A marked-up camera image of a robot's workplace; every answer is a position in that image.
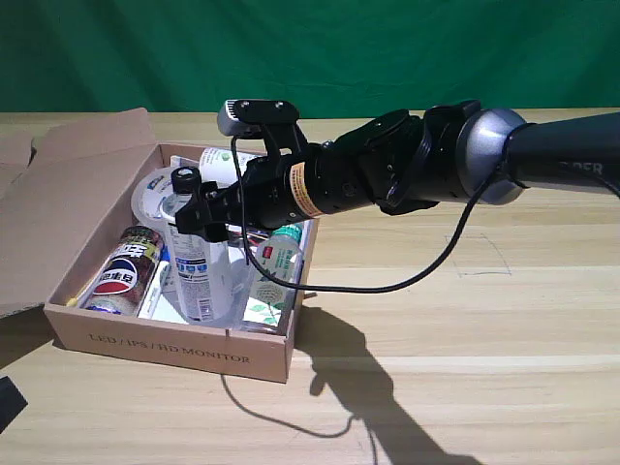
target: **clear plastic bottle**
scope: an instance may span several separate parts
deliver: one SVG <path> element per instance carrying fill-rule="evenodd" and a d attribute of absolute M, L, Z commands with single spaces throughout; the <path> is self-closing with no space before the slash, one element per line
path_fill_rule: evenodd
<path fill-rule="evenodd" d="M 303 251 L 299 247 L 302 233 L 297 224 L 274 231 L 257 250 L 259 264 L 276 278 L 289 283 L 295 281 L 303 263 Z M 255 268 L 250 279 L 249 297 L 238 327 L 245 331 L 284 334 L 296 290 L 275 284 Z"/>
<path fill-rule="evenodd" d="M 174 215 L 189 199 L 191 194 L 175 192 L 161 204 L 180 311 L 186 320 L 219 325 L 233 315 L 233 277 L 228 245 L 227 242 L 207 242 L 197 235 L 178 232 Z"/>

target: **black cable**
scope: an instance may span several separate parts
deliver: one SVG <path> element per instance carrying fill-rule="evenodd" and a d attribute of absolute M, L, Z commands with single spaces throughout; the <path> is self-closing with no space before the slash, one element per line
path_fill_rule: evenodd
<path fill-rule="evenodd" d="M 261 266 L 258 260 L 256 260 L 256 258 L 254 257 L 254 254 L 252 253 L 252 250 L 250 249 L 250 244 L 248 243 L 247 229 L 246 229 L 245 195 L 243 193 L 241 168 L 239 166 L 239 160 L 238 160 L 237 153 L 236 153 L 237 139 L 239 139 L 239 137 L 234 136 L 231 140 L 231 153 L 232 153 L 232 160 L 234 161 L 234 169 L 236 170 L 236 177 L 237 177 L 237 181 L 239 185 L 239 195 L 240 195 L 239 201 L 241 202 L 241 235 L 242 235 L 242 240 L 243 240 L 243 248 L 245 250 L 246 263 L 249 264 L 249 262 L 252 262 L 252 265 L 259 271 L 260 274 L 262 274 L 265 278 L 269 279 L 275 284 L 278 284 L 282 287 L 289 288 L 289 289 L 296 289 L 299 291 L 313 291 L 313 292 L 319 292 L 319 293 L 346 293 L 346 294 L 384 294 L 384 293 L 391 293 L 394 291 L 399 291 L 408 286 L 416 284 L 417 282 L 421 281 L 426 276 L 431 274 L 433 271 L 435 271 L 448 258 L 448 256 L 450 255 L 450 253 L 456 246 L 458 239 L 463 233 L 465 224 L 467 223 L 467 220 L 469 219 L 469 216 L 472 210 L 474 209 L 474 206 L 476 205 L 478 200 L 481 198 L 484 191 L 486 191 L 486 189 L 491 185 L 497 173 L 497 171 L 494 170 L 485 179 L 485 181 L 478 188 L 476 193 L 469 199 L 469 201 L 465 205 L 465 208 L 463 209 L 463 213 L 461 214 L 458 224 L 456 225 L 456 229 L 454 230 L 452 239 L 450 240 L 450 242 L 448 243 L 444 251 L 439 255 L 439 257 L 437 257 L 437 259 L 435 259 L 433 263 L 431 263 L 427 268 L 425 268 L 423 271 L 416 274 L 415 276 L 412 276 L 411 278 L 406 279 L 405 281 L 401 281 L 400 283 L 392 284 L 389 286 L 382 286 L 378 288 L 354 288 L 354 287 L 347 287 L 347 286 L 314 286 L 314 285 L 307 285 L 307 284 L 294 284 L 294 283 L 289 283 L 287 281 L 278 279 L 274 276 L 271 276 L 271 274 L 269 274 L 269 272 Z"/>
<path fill-rule="evenodd" d="M 620 188 L 617 185 L 615 185 L 613 182 L 611 182 L 608 179 L 606 179 L 604 176 L 598 175 L 598 174 L 594 174 L 591 171 L 580 170 L 578 168 L 561 167 L 561 169 L 563 169 L 563 171 L 571 172 L 571 173 L 574 173 L 574 174 L 579 174 L 579 175 L 581 175 L 583 177 L 587 177 L 589 179 L 593 179 L 593 180 L 597 181 L 603 187 L 606 187 L 606 189 L 609 192 L 611 192 L 618 199 L 620 199 Z"/>

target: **black bottle cap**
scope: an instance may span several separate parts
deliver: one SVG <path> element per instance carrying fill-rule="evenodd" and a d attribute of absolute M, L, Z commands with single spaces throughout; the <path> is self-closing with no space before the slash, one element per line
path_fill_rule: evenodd
<path fill-rule="evenodd" d="M 201 172 L 195 167 L 177 168 L 172 172 L 172 189 L 176 194 L 192 194 L 202 183 Z"/>

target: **orange label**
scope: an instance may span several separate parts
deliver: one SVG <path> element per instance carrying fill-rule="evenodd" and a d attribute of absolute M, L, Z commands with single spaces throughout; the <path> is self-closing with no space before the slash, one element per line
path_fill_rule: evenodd
<path fill-rule="evenodd" d="M 321 216 L 324 213 L 310 199 L 308 190 L 306 189 L 306 181 L 304 175 L 305 163 L 297 163 L 291 167 L 289 179 L 291 181 L 291 190 L 293 191 L 294 201 L 297 206 L 310 218 Z"/>

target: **green backdrop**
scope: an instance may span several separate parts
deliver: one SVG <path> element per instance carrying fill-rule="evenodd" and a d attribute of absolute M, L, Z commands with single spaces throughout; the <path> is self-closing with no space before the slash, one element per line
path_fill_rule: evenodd
<path fill-rule="evenodd" d="M 616 0 L 0 0 L 0 111 L 620 107 Z"/>

